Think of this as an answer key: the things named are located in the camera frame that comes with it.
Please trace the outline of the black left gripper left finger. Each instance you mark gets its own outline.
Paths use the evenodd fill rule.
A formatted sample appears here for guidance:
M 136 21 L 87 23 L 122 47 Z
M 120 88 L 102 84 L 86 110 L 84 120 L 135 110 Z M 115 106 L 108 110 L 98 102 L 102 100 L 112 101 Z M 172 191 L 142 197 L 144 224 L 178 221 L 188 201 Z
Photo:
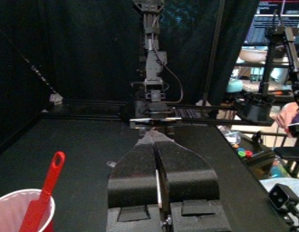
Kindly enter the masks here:
M 107 232 L 163 232 L 151 132 L 112 170 L 108 208 Z

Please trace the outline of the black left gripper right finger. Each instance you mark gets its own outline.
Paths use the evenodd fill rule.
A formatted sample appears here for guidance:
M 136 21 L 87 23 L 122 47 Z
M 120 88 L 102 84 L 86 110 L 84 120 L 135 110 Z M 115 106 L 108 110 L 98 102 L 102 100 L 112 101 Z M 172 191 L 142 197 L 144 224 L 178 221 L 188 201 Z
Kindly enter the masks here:
M 154 132 L 167 232 L 231 232 L 216 172 L 202 155 Z

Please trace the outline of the person's hand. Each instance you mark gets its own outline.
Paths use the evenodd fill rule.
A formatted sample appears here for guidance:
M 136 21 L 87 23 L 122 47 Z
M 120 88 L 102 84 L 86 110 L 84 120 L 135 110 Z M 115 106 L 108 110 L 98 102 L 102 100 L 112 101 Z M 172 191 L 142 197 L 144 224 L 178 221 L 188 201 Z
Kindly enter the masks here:
M 292 124 L 295 117 L 299 115 L 299 106 L 296 102 L 288 103 L 275 117 L 275 121 L 286 132 L 290 132 L 288 126 Z

